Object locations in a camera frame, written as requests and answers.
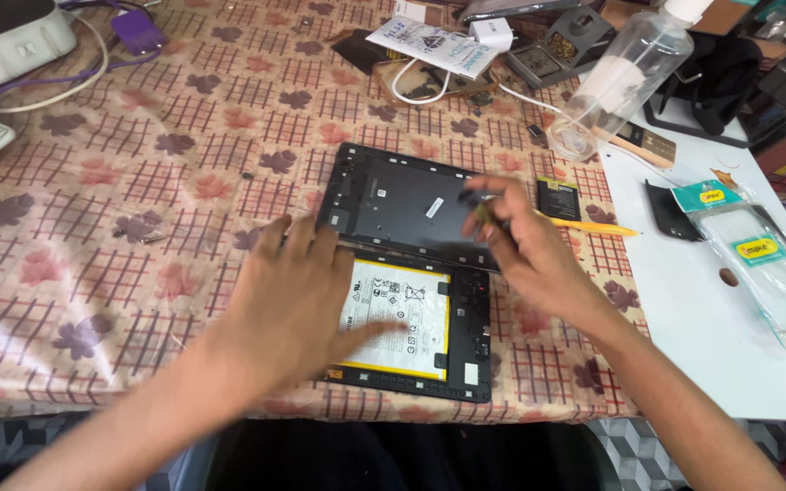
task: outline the person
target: person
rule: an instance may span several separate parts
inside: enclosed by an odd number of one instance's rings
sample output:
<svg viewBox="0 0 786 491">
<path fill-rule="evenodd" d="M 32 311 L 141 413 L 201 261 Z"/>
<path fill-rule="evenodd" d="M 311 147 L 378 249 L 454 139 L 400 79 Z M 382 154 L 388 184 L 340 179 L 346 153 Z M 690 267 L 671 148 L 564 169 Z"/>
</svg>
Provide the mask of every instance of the person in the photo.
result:
<svg viewBox="0 0 786 491">
<path fill-rule="evenodd" d="M 782 490 L 786 484 L 721 408 L 618 312 L 592 283 L 557 229 L 537 217 L 518 181 L 478 175 L 491 213 L 474 213 L 464 236 L 486 241 L 508 283 L 541 311 L 580 329 L 605 356 L 690 485 Z M 397 324 L 340 332 L 354 264 L 328 226 L 289 217 L 266 228 L 238 276 L 230 306 L 176 362 L 57 440 L 0 489 L 127 489 L 203 435 L 255 407 L 269 392 L 340 361 Z"/>
</svg>

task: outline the hand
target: hand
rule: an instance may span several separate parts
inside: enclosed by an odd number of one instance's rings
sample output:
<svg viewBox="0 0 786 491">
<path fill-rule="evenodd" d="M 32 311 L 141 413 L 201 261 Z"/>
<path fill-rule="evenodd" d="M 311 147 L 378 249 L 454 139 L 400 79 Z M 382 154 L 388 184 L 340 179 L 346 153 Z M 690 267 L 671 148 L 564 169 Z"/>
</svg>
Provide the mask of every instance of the hand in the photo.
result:
<svg viewBox="0 0 786 491">
<path fill-rule="evenodd" d="M 201 343 L 203 358 L 219 361 L 217 373 L 232 377 L 234 391 L 249 389 L 244 405 L 342 361 L 372 336 L 405 328 L 376 322 L 340 333 L 354 255 L 336 248 L 338 233 L 328 225 L 315 239 L 311 216 L 297 219 L 280 247 L 290 223 L 285 216 L 265 229 L 242 265 L 229 307 Z"/>
<path fill-rule="evenodd" d="M 478 231 L 475 240 L 487 242 L 502 275 L 526 301 L 579 327 L 590 323 L 588 315 L 596 310 L 610 308 L 556 226 L 535 214 L 520 181 L 476 175 L 465 182 L 465 188 L 498 196 L 485 206 L 500 221 L 509 222 L 511 237 L 495 225 L 482 225 L 475 212 L 465 219 L 461 233 L 468 237 Z"/>
</svg>

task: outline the white table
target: white table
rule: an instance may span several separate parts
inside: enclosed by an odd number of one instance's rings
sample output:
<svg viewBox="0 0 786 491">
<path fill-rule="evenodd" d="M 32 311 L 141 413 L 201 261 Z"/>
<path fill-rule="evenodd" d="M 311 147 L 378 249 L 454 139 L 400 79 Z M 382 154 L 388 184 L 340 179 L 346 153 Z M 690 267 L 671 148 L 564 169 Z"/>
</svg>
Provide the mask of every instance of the white table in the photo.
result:
<svg viewBox="0 0 786 491">
<path fill-rule="evenodd" d="M 666 171 L 674 181 L 715 178 L 713 168 L 732 172 L 786 234 L 786 211 L 748 150 L 653 128 L 641 113 L 632 122 L 678 144 L 675 166 Z M 730 416 L 786 420 L 786 350 L 748 291 L 721 281 L 724 264 L 708 243 L 658 230 L 645 180 L 671 184 L 619 150 L 605 147 L 601 153 L 618 223 L 642 232 L 625 244 L 654 343 Z"/>
</svg>

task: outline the tablet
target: tablet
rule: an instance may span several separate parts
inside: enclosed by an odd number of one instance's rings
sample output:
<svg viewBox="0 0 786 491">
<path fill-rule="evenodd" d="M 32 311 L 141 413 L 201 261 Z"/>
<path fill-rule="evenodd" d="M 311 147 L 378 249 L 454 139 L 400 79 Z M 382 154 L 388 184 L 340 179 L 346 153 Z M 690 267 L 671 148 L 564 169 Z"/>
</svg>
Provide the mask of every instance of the tablet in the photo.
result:
<svg viewBox="0 0 786 491">
<path fill-rule="evenodd" d="M 335 156 L 318 224 L 344 240 L 498 271 L 484 244 L 459 234 L 472 208 L 462 202 L 475 172 L 343 143 Z"/>
<path fill-rule="evenodd" d="M 365 342 L 324 379 L 485 403 L 491 396 L 490 285 L 485 271 L 355 250 L 342 330 L 366 321 L 408 329 Z"/>
</svg>

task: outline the floral tablecloth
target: floral tablecloth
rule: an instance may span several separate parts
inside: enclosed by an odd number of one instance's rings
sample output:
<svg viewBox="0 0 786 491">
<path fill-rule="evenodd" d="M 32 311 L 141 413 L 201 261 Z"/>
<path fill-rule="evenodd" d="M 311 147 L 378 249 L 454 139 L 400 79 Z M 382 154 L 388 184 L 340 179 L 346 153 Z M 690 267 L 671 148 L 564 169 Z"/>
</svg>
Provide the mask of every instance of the floral tablecloth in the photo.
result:
<svg viewBox="0 0 786 491">
<path fill-rule="evenodd" d="M 0 153 L 0 415 L 104 405 L 170 363 L 224 311 L 258 228 L 318 210 L 343 141 L 516 175 L 531 193 L 539 176 L 562 179 L 578 184 L 584 219 L 615 221 L 598 155 L 567 162 L 530 137 L 527 127 L 547 127 L 549 113 L 501 92 L 480 115 L 461 98 L 394 108 L 377 80 L 324 42 L 375 29 L 392 8 L 391 0 L 164 0 L 152 9 L 169 39 L 159 58 L 115 69 L 65 102 L 0 117 L 18 133 Z M 110 39 L 113 10 L 83 15 Z M 88 66 L 98 47 L 86 28 L 79 38 L 31 76 Z M 121 46 L 112 57 L 131 60 Z M 518 83 L 500 61 L 493 70 Z M 562 105 L 576 83 L 536 97 Z M 0 105 L 62 90 L 29 85 Z M 624 241 L 560 231 L 647 335 Z M 638 412 L 590 340 L 498 276 L 491 302 L 491 404 L 306 382 L 259 411 L 475 423 Z"/>
</svg>

